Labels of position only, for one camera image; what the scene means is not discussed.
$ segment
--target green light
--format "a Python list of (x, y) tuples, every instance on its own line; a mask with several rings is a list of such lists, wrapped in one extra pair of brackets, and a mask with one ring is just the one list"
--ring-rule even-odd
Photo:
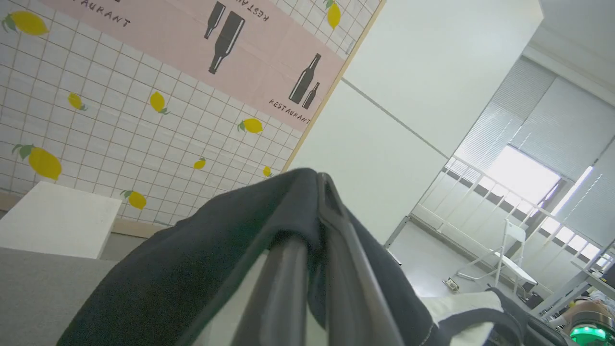
[(583, 338), (585, 340), (587, 340), (587, 338), (606, 340), (606, 333), (604, 330), (590, 327), (575, 328), (570, 333), (570, 336), (573, 340), (578, 338)]

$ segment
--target black bag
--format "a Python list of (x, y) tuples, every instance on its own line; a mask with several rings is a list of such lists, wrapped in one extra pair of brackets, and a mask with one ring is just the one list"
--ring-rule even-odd
[(298, 169), (153, 235), (101, 281), (58, 345), (192, 345), (267, 249), (233, 346), (304, 345), (306, 300), (335, 346), (481, 346), (494, 325), (511, 345), (524, 338), (526, 314), (497, 290), (465, 309), (421, 300), (332, 179)]

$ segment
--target white folding chair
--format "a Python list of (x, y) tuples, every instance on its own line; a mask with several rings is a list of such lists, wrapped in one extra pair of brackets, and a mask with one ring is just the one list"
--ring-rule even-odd
[[(513, 238), (516, 241), (521, 242), (521, 253), (519, 255), (519, 258), (516, 261), (511, 260), (510, 258), (504, 256), (504, 246), (506, 244), (506, 237), (509, 236), (511, 238)], [(513, 295), (516, 296), (517, 295), (517, 283), (519, 282), (519, 279), (521, 278), (521, 280), (527, 282), (527, 283), (531, 283), (531, 284), (536, 284), (536, 280), (534, 280), (529, 274), (527, 274), (523, 269), (521, 269), (520, 265), (521, 262), (523, 260), (523, 248), (525, 247), (525, 231), (520, 228), (519, 226), (513, 225), (510, 221), (508, 221), (508, 219), (506, 219), (504, 221), (504, 236), (502, 237), (502, 245), (500, 245), (497, 249), (495, 250), (491, 250), (490, 252), (471, 261), (470, 263), (466, 264), (465, 266), (461, 267), (456, 273), (455, 275), (461, 277), (461, 278), (465, 278), (465, 279), (469, 279), (472, 281), (476, 281), (476, 280), (480, 280), (486, 276), (492, 275), (493, 273), (496, 273), (496, 283), (494, 285), (494, 287), (498, 286), (499, 283), (499, 277), (500, 277), (500, 272), (502, 272), (502, 264), (507, 266), (510, 270), (512, 270), (513, 273), (515, 273), (515, 289), (513, 290)], [(475, 278), (473, 276), (469, 276), (466, 275), (464, 273), (461, 273), (461, 270), (476, 264), (478, 261), (483, 260), (491, 255), (497, 256), (499, 257), (498, 260), (498, 266), (495, 270), (493, 270), (491, 273), (487, 273), (483, 276), (480, 276), (478, 278)]]

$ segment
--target ceiling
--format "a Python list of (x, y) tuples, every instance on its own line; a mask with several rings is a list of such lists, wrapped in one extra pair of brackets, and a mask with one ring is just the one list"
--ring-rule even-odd
[(610, 92), (607, 102), (614, 103), (615, 1), (541, 0), (541, 5), (544, 20), (528, 45), (530, 50), (536, 50), (591, 80), (596, 84), (594, 88), (602, 89), (601, 93)]

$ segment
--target table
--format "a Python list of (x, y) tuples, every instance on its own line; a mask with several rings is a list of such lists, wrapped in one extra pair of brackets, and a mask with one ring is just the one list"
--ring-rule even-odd
[(0, 219), (0, 247), (97, 259), (121, 204), (39, 182)]
[(588, 270), (580, 266), (576, 262), (571, 262), (572, 265), (580, 269), (580, 272), (564, 284), (560, 289), (553, 292), (537, 307), (533, 308), (531, 314), (538, 317), (540, 312), (548, 309), (545, 316), (553, 315), (568, 305), (573, 299), (585, 292), (589, 286), (593, 286), (607, 297), (615, 300), (615, 289), (607, 285), (606, 282), (593, 276)]

